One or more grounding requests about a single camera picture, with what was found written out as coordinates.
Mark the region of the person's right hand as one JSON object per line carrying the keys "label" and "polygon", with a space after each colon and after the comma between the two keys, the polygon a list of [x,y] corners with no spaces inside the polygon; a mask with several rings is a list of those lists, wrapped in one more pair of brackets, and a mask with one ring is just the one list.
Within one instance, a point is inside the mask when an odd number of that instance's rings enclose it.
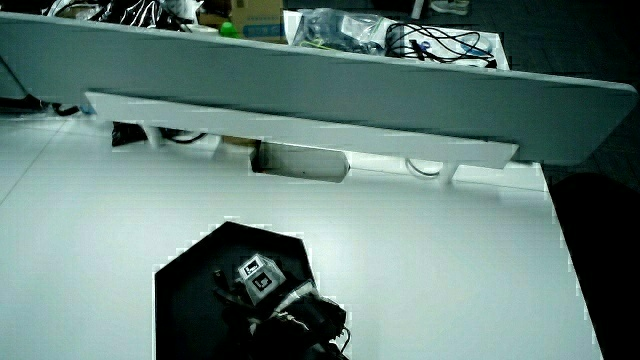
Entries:
{"label": "person's right hand", "polygon": [[258,352],[289,340],[297,352],[321,342],[321,297],[314,280],[296,277],[261,253],[239,265],[236,273],[233,283],[222,270],[213,273],[213,296],[223,306],[231,346]]}

